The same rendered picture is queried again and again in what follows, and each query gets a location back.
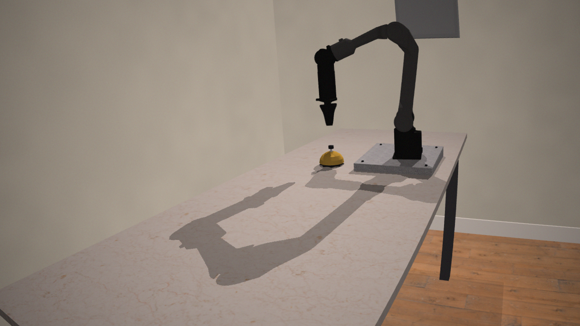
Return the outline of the golden bell dome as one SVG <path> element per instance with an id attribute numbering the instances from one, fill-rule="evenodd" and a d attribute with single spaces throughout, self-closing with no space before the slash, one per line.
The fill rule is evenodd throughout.
<path id="1" fill-rule="evenodd" d="M 333 148 L 334 146 L 332 145 L 328 146 L 328 149 L 331 149 L 331 151 L 327 151 L 321 156 L 319 163 L 323 167 L 341 167 L 344 164 L 342 155 L 336 151 L 332 151 Z"/>

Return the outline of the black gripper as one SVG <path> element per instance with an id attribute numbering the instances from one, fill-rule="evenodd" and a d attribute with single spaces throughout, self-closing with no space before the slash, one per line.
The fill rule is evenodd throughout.
<path id="1" fill-rule="evenodd" d="M 327 126 L 332 125 L 336 103 L 331 102 L 337 101 L 336 85 L 319 86 L 319 98 L 316 101 L 324 102 L 324 105 L 320 105 L 320 108 L 323 112 L 325 123 Z"/>

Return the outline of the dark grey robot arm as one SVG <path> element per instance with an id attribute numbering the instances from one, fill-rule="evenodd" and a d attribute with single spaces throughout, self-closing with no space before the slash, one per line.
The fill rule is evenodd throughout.
<path id="1" fill-rule="evenodd" d="M 318 85 L 335 85 L 334 63 L 354 54 L 356 48 L 376 39 L 389 39 L 404 52 L 401 94 L 398 114 L 394 118 L 394 152 L 393 159 L 421 160 L 422 131 L 415 130 L 414 105 L 415 80 L 418 66 L 419 47 L 411 32 L 398 21 L 380 25 L 350 40 L 339 39 L 338 43 L 328 45 L 327 49 L 316 52 L 314 60 L 318 69 Z"/>

